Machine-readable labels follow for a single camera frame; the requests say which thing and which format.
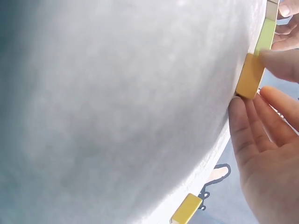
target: hand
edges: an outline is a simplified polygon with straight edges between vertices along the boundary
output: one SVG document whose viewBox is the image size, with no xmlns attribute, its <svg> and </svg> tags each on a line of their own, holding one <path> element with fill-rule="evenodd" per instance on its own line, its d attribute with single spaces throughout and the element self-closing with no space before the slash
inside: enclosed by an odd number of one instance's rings
<svg viewBox="0 0 299 224">
<path fill-rule="evenodd" d="M 273 50 L 289 50 L 299 47 L 299 0 L 285 0 L 279 4 L 278 19 L 293 17 L 286 25 L 277 25 Z"/>
<path fill-rule="evenodd" d="M 299 51 L 266 51 L 260 57 L 277 77 L 299 80 Z M 299 103 L 272 87 L 262 88 L 254 100 L 234 98 L 229 105 L 241 187 L 259 223 L 297 224 L 299 136 L 270 105 L 299 131 Z"/>
</svg>

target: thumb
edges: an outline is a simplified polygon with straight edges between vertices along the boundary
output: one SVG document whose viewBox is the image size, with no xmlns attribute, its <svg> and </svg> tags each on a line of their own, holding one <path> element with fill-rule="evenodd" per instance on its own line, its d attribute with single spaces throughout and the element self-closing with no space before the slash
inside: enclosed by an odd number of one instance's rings
<svg viewBox="0 0 299 224">
<path fill-rule="evenodd" d="M 260 59 L 277 78 L 299 83 L 299 50 L 262 50 Z"/>
<path fill-rule="evenodd" d="M 299 0 L 284 0 L 279 4 L 279 12 L 283 17 L 299 13 Z"/>
</svg>

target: finger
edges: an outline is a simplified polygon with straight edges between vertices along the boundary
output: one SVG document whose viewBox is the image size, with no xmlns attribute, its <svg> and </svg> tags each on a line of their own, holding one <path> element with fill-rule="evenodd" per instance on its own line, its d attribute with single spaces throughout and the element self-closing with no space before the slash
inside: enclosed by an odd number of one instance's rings
<svg viewBox="0 0 299 224">
<path fill-rule="evenodd" d="M 288 24 L 285 25 L 276 25 L 275 32 L 277 34 L 290 34 L 297 27 L 296 18 L 292 17 Z"/>
<path fill-rule="evenodd" d="M 286 36 L 281 37 L 281 41 L 272 44 L 272 50 L 291 50 L 299 47 L 299 27 L 296 27 Z"/>
<path fill-rule="evenodd" d="M 284 0 L 279 4 L 279 13 L 283 17 L 287 17 L 290 15 L 295 15 L 299 13 L 299 1 L 294 0 Z"/>
<path fill-rule="evenodd" d="M 229 129 L 239 169 L 258 154 L 246 108 L 241 98 L 234 98 L 228 107 Z"/>
<path fill-rule="evenodd" d="M 297 136 L 294 130 L 261 98 L 261 96 L 257 94 L 253 102 L 267 133 L 278 147 L 290 143 L 290 141 Z"/>
<path fill-rule="evenodd" d="M 262 50 L 260 58 L 265 67 L 277 78 L 299 83 L 299 50 Z"/>
<path fill-rule="evenodd" d="M 293 128 L 299 131 L 298 101 L 270 86 L 263 87 L 260 94 L 271 106 L 284 116 Z"/>
<path fill-rule="evenodd" d="M 251 127 L 252 135 L 254 141 L 257 145 L 259 152 L 266 151 L 268 149 L 277 148 L 277 146 L 269 140 L 269 137 L 266 131 L 263 128 L 263 125 L 257 115 L 256 109 L 254 107 L 252 100 L 244 100 L 246 112 Z"/>
<path fill-rule="evenodd" d="M 274 34 L 273 44 L 272 44 L 271 49 L 273 50 L 273 45 L 274 45 L 274 43 L 276 43 L 276 42 L 278 42 L 278 41 L 284 41 L 284 40 L 286 40 L 287 38 L 289 38 L 288 35 L 284 35 L 284 34 Z"/>
<path fill-rule="evenodd" d="M 284 20 L 284 19 L 287 19 L 287 18 L 289 18 L 289 16 L 288 16 L 288 17 L 283 17 L 283 16 L 280 14 L 280 11 L 278 11 L 278 14 L 277 14 L 277 19 L 278 19 L 278 20 Z"/>
</svg>

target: green block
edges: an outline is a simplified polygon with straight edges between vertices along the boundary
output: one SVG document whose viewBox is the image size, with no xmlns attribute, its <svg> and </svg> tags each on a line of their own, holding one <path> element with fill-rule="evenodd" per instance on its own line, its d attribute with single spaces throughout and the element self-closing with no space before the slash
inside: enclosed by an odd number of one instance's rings
<svg viewBox="0 0 299 224">
<path fill-rule="evenodd" d="M 261 49 L 271 49 L 275 28 L 276 22 L 266 18 L 263 22 L 263 28 L 258 38 L 254 55 L 258 56 Z"/>
</svg>

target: yellow block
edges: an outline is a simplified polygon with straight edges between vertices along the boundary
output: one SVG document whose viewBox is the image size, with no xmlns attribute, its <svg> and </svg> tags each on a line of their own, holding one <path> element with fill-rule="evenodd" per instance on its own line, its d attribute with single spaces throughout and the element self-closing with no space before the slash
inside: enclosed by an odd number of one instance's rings
<svg viewBox="0 0 299 224">
<path fill-rule="evenodd" d="M 265 21 L 263 22 L 261 34 L 256 44 L 256 49 L 254 51 L 255 55 L 259 55 L 261 49 L 271 49 L 275 28 L 276 22 L 265 19 Z"/>
<path fill-rule="evenodd" d="M 236 93 L 242 97 L 253 99 L 261 83 L 264 65 L 258 56 L 248 53 L 236 88 Z"/>
<path fill-rule="evenodd" d="M 188 194 L 174 215 L 171 217 L 172 224 L 187 224 L 196 210 L 199 208 L 202 200 L 193 194 Z"/>
</svg>

